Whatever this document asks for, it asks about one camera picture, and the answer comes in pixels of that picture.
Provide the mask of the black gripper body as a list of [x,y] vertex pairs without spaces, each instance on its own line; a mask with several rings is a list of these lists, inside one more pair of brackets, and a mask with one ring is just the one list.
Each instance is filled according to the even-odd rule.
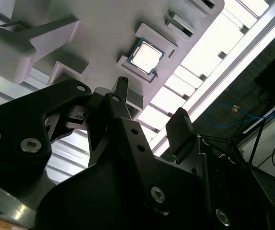
[[206,230],[209,205],[203,155],[178,166],[152,153],[102,159],[54,187],[37,230]]

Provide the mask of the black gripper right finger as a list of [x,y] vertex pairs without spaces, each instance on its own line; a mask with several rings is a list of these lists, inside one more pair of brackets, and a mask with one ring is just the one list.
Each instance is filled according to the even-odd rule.
[[166,125],[170,153],[188,170],[188,196],[178,223],[188,230],[275,230],[275,207],[249,166],[229,154],[215,155],[199,136],[186,110]]

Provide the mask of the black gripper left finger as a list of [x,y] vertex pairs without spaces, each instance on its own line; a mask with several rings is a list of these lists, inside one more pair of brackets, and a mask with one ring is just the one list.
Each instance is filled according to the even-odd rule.
[[126,77],[105,95],[65,80],[0,105],[0,187],[18,194],[35,185],[52,143],[81,129],[88,133],[91,166],[115,161],[130,199],[168,215],[167,189],[140,124],[131,119],[127,91]]

